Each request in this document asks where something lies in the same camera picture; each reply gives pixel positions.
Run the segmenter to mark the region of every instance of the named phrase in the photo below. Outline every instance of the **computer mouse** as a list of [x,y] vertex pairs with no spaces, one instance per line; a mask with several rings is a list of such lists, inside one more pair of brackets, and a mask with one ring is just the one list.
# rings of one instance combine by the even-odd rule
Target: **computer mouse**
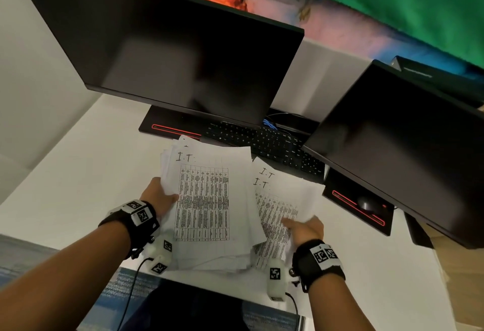
[[386,208],[378,203],[376,200],[361,196],[358,198],[358,206],[366,211],[367,213],[377,214],[377,215],[384,215],[386,213]]

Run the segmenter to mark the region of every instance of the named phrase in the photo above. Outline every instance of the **wrist strap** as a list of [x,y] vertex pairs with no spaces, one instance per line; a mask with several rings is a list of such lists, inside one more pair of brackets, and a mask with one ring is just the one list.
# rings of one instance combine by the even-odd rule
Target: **wrist strap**
[[132,200],[111,210],[99,226],[112,221],[121,222],[128,230],[131,249],[126,259],[136,258],[143,247],[151,241],[154,231],[160,227],[154,207],[140,200]]
[[333,273],[346,280],[343,265],[329,244],[312,239],[300,245],[292,256],[292,268],[300,277],[302,290],[307,293],[312,283]]

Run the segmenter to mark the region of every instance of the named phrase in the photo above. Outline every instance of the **white desk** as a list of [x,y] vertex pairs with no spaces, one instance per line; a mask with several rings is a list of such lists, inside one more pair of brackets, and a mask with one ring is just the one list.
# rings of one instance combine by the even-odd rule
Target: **white desk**
[[[148,105],[103,95],[0,206],[0,233],[62,249],[93,230],[106,211],[139,197],[159,175],[159,154],[170,139],[138,132]],[[434,251],[415,246],[403,212],[384,236],[320,197],[311,208],[325,224],[345,267],[347,283],[377,330],[455,331]],[[135,269],[139,261],[127,260]],[[259,304],[269,300],[261,273],[168,272],[166,278]],[[300,313],[309,301],[292,285]],[[293,305],[287,304],[292,311]]]

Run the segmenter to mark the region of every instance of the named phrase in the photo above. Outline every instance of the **person's right arm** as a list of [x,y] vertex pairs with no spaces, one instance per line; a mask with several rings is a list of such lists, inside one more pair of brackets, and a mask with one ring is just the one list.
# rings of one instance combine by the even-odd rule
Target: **person's right arm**
[[[323,223],[314,216],[305,223],[282,219],[291,230],[294,245],[324,236]],[[355,299],[345,280],[336,274],[326,274],[315,280],[309,288],[309,302],[317,331],[375,331]]]

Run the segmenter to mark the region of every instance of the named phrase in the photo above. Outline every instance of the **keyboard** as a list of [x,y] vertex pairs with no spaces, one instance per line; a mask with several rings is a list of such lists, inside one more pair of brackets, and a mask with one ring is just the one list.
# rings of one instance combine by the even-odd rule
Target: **keyboard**
[[262,126],[259,130],[227,122],[211,123],[204,136],[232,146],[250,146],[252,154],[302,170],[324,176],[324,163],[300,150],[303,142],[287,132]]

